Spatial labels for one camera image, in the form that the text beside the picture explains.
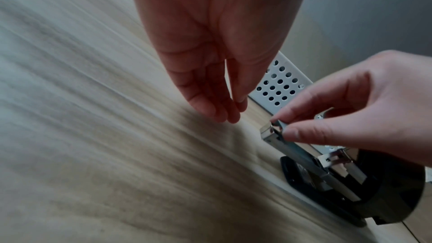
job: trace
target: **white perforated panel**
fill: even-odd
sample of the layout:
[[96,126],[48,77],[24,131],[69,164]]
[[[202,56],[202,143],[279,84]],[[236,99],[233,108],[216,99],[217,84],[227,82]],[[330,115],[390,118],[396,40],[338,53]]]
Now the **white perforated panel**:
[[[249,94],[249,97],[274,115],[302,89],[311,84],[312,81],[306,75],[294,66],[285,55],[278,52],[258,87]],[[322,118],[321,114],[315,116],[315,119]],[[328,145],[312,146],[322,154],[333,152],[339,148]]]

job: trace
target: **palm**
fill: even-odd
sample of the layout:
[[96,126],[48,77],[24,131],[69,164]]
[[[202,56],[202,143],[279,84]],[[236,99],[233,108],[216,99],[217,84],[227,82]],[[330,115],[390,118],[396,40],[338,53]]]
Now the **palm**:
[[[135,0],[174,84],[200,113],[237,122],[301,0]],[[225,60],[233,98],[225,81]]]

